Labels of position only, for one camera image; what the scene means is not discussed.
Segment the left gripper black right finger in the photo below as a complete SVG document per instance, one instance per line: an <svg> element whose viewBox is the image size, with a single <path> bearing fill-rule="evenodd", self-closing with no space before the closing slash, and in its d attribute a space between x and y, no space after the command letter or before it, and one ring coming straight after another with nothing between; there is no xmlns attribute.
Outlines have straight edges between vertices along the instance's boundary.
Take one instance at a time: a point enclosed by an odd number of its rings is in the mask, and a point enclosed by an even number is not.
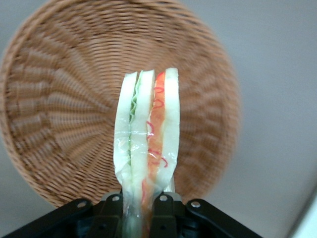
<svg viewBox="0 0 317 238"><path fill-rule="evenodd" d="M177 193L155 199L152 238L259 238L260 235L203 199L183 204Z"/></svg>

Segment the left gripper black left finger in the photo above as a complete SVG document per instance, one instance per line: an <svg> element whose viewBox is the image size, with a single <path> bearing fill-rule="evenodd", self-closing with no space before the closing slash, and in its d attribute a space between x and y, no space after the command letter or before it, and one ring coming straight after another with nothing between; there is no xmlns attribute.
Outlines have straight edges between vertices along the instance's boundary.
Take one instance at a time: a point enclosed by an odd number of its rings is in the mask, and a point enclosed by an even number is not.
<svg viewBox="0 0 317 238"><path fill-rule="evenodd" d="M5 238L120 238L123 216L122 193L107 193L98 204L75 199Z"/></svg>

